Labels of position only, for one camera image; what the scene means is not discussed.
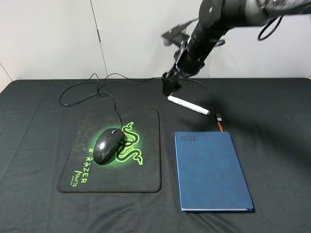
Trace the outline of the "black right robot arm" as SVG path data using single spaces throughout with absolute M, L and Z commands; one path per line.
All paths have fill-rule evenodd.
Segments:
M 204 0 L 199 9 L 197 25 L 191 35 L 183 31 L 190 21 L 162 34 L 164 44 L 178 47 L 173 67 L 162 75 L 165 96 L 181 86 L 180 80 L 199 73 L 204 61 L 221 37 L 235 27 L 260 27 L 271 20 L 311 12 L 309 0 Z

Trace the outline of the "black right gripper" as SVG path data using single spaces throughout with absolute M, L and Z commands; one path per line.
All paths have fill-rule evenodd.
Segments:
M 187 49 L 187 44 L 183 43 L 174 54 L 173 67 L 165 72 L 162 77 L 162 93 L 165 96 L 181 88 L 181 79 L 187 79 L 199 73 L 205 65 L 205 60 L 192 56 Z

